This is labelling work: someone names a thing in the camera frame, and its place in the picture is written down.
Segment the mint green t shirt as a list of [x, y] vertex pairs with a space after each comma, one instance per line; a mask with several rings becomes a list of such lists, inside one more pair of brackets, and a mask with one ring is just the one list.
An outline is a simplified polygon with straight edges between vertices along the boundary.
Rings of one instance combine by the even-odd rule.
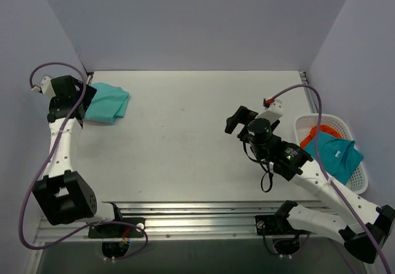
[[85, 120], [113, 124], [117, 118], [124, 118], [129, 102], [129, 92], [107, 83], [93, 83], [96, 94], [89, 105]]

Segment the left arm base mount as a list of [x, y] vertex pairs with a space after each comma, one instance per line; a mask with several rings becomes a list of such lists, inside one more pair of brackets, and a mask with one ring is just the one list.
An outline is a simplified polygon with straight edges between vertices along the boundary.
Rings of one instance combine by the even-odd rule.
[[[124, 225], [92, 225], [89, 227], [89, 239], [114, 239], [101, 243], [101, 254], [112, 261], [122, 260], [140, 253], [148, 245], [148, 235], [145, 232], [146, 219], [143, 217], [124, 218]], [[143, 245], [135, 250], [132, 239], [144, 240]]]

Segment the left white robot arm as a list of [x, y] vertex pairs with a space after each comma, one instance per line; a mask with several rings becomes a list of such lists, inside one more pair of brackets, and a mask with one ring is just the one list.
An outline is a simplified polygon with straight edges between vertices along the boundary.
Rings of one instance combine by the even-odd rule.
[[47, 115], [51, 158], [34, 184], [36, 201], [52, 225], [103, 222], [102, 229], [109, 236], [120, 235], [125, 227], [120, 209], [114, 203], [99, 201], [77, 172], [79, 136], [96, 89], [70, 75], [45, 76], [39, 88], [51, 99]]

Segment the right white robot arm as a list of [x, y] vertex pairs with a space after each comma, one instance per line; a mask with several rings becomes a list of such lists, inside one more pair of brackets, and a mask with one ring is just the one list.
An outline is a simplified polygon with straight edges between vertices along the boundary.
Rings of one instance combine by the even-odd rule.
[[326, 204], [334, 214], [317, 212], [294, 201], [285, 201], [274, 214], [280, 232], [301, 230], [337, 241], [355, 258], [373, 264], [391, 234], [394, 209], [365, 200], [332, 176], [322, 172], [318, 162], [297, 144], [283, 141], [273, 131], [281, 114], [265, 109], [261, 114], [240, 106], [226, 120], [225, 132], [237, 125], [243, 146], [251, 148], [253, 162], [272, 174], [300, 186]]

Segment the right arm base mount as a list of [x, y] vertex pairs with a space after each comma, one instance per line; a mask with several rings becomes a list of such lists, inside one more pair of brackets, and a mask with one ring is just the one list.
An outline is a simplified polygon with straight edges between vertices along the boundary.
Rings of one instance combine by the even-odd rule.
[[271, 255], [292, 259], [306, 245], [311, 233], [277, 224], [274, 215], [254, 217], [256, 233], [263, 239], [264, 248]]

